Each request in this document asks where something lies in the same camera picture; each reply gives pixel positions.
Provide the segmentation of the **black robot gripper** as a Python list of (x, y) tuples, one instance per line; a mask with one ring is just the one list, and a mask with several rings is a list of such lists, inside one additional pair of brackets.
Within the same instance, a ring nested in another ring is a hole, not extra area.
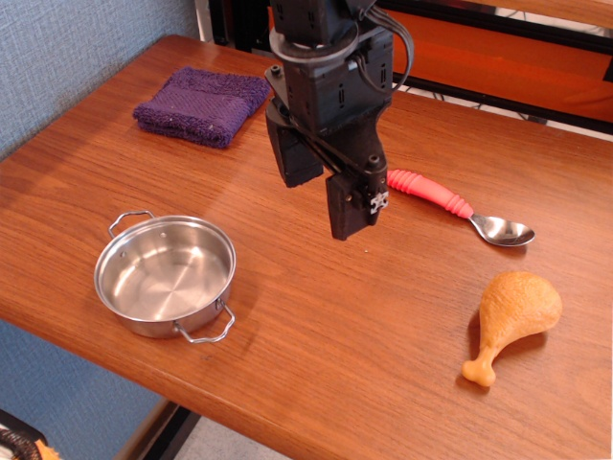
[(371, 23), (344, 23), (331, 36), (284, 26), (271, 31), (278, 64), (265, 111), (284, 184), (326, 180), (332, 236), (345, 241), (377, 223), (389, 204), (387, 161), (376, 124), (392, 99), (393, 39)]

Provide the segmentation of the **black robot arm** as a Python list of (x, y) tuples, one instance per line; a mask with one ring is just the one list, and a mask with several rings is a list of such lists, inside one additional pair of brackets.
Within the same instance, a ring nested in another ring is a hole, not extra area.
[(274, 1), (265, 72), (266, 124), (289, 188), (329, 171), (333, 237), (376, 224), (388, 204), (387, 160), (376, 125), (392, 101), (393, 35), (366, 1)]

